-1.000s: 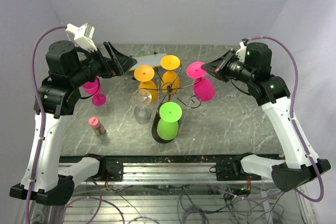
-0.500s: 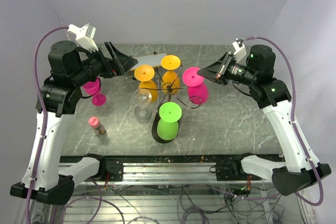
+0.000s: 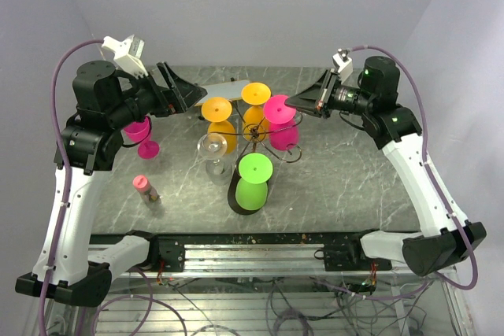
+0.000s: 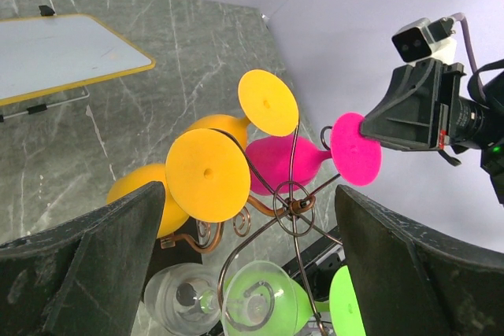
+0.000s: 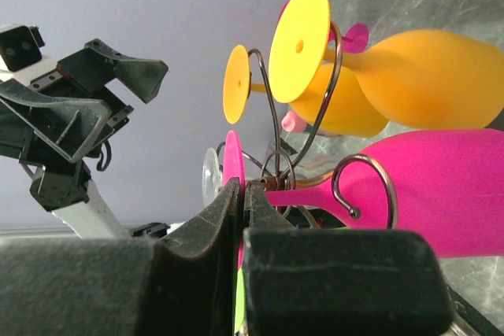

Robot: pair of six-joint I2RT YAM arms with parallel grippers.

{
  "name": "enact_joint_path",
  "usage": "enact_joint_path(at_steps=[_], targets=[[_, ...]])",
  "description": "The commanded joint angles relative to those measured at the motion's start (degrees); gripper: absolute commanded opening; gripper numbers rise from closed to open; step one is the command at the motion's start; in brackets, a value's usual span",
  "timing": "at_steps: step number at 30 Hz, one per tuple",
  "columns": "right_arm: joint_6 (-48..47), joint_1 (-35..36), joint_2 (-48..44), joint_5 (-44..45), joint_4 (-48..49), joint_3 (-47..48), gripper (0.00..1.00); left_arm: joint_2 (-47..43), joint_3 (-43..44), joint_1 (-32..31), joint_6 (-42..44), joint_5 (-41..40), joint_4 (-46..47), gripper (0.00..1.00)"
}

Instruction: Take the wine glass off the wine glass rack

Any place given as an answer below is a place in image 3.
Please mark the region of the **pink wine glass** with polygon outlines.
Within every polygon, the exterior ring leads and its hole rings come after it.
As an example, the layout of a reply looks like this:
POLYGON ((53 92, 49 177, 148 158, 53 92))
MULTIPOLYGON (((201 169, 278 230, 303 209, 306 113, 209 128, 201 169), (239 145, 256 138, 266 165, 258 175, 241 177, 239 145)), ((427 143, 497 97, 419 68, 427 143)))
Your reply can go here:
POLYGON ((269 122, 269 140, 276 150, 291 150, 298 143, 299 133, 295 122, 296 110, 286 106, 288 96, 272 96, 264 104, 264 116, 269 122))
POLYGON ((123 143, 124 148, 137 147, 137 153, 144 160, 154 159, 160 151, 157 142, 151 139, 152 121, 145 116, 140 122, 133 122, 123 129, 123 132, 131 140, 131 143, 123 143))

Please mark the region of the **wire wine glass rack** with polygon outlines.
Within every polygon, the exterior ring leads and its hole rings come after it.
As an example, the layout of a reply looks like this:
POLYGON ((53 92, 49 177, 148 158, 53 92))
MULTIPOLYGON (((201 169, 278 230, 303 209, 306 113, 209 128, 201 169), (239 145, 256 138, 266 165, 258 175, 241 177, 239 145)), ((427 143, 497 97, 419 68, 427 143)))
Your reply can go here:
MULTIPOLYGON (((243 114, 239 111, 239 107, 237 104, 231 102, 232 104, 232 114, 229 117, 229 121, 232 123, 232 125, 235 127, 235 135, 237 136, 237 145, 235 148, 235 151, 238 149, 238 139, 243 138, 244 141, 246 142, 246 145, 243 147, 242 151, 239 152, 237 158, 235 159, 235 162, 231 164, 232 166, 232 177, 231 181, 229 183, 228 187, 228 204, 230 208, 244 216, 248 216, 251 214, 256 213, 257 211, 254 212, 246 212, 244 209, 242 209, 236 199, 235 199, 235 189, 237 186, 237 183, 240 179, 239 172, 238 172, 238 165, 241 159, 247 155, 248 153, 260 153, 257 151, 257 147, 261 146, 264 149, 266 149, 271 156, 275 157, 276 159, 284 162, 284 163, 295 163, 299 161, 302 157, 302 150, 301 148, 295 144, 295 147, 291 150, 276 150, 272 147, 270 140, 269 140, 269 131, 264 131, 260 132, 259 131, 259 125, 254 126, 250 129, 249 132, 246 132, 243 130, 243 114)), ((295 122, 296 126, 298 126, 302 122, 302 117, 295 115, 295 122)))

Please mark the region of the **pink wine glass front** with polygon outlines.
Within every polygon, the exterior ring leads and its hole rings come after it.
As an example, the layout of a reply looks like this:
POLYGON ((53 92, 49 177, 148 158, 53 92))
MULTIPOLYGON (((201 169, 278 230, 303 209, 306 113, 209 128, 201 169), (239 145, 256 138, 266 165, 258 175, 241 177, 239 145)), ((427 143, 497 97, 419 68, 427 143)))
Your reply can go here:
POLYGON ((131 140, 131 143, 123 143, 124 148, 137 147, 137 153, 144 160, 154 159, 160 151, 157 142, 151 139, 152 121, 145 116, 140 122, 133 122, 123 129, 123 132, 131 140))

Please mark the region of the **green wine glass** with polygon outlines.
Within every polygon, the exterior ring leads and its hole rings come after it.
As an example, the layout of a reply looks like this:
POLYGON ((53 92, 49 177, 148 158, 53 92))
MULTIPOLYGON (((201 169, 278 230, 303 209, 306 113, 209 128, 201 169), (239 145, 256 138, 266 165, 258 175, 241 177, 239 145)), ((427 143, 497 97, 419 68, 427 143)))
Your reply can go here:
POLYGON ((272 162, 262 153, 248 153, 239 162, 238 172, 240 179, 235 189, 238 205, 246 212, 259 210, 268 197, 272 162))

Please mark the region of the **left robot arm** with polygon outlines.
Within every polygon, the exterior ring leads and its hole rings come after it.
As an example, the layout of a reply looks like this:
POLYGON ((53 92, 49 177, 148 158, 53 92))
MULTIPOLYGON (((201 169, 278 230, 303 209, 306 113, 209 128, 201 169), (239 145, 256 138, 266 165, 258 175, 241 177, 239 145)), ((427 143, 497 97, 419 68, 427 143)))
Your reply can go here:
POLYGON ((67 154, 54 158, 56 187, 46 239, 34 268, 17 278, 15 291, 92 308, 118 276, 133 267, 151 271, 161 259, 158 237, 146 231, 129 231, 101 252, 88 251, 98 200, 124 143, 122 130, 145 116, 185 113, 207 92, 163 62, 135 78, 111 62, 90 61, 77 69, 72 88, 76 114, 61 131, 67 154))

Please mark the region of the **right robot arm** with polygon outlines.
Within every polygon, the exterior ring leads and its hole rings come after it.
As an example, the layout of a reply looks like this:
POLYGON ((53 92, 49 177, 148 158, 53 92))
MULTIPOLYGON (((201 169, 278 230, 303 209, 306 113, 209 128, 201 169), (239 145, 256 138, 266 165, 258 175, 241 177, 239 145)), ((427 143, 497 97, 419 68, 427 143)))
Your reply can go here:
POLYGON ((424 132, 412 110, 399 105, 400 70, 389 57, 365 60, 358 85, 345 84, 353 71, 348 52, 333 57, 334 68, 286 106, 300 113, 329 118, 332 112, 359 116, 361 129, 392 163, 413 203, 420 224, 416 234, 367 231, 346 253, 358 270, 375 258, 406 264, 420 277, 466 260, 487 236, 481 222, 472 222, 450 196, 428 159, 424 132))

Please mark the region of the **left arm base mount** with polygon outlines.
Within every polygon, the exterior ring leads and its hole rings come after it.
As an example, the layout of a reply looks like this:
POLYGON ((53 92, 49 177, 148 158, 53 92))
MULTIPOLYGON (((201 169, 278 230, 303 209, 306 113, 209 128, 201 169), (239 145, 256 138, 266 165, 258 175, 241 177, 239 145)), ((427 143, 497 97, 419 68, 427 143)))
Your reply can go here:
POLYGON ((182 242, 165 236, 157 236, 154 242, 153 271, 182 272, 186 260, 186 249, 182 242))

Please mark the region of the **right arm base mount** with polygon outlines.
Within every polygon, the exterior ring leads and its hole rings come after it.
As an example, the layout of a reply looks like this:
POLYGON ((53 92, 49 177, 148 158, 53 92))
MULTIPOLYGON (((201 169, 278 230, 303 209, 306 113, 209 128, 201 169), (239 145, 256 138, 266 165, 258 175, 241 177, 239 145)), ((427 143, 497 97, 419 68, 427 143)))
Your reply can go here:
POLYGON ((367 257, 356 237, 343 237, 325 243, 314 254, 316 260, 324 262, 325 271, 390 271, 390 260, 367 257))

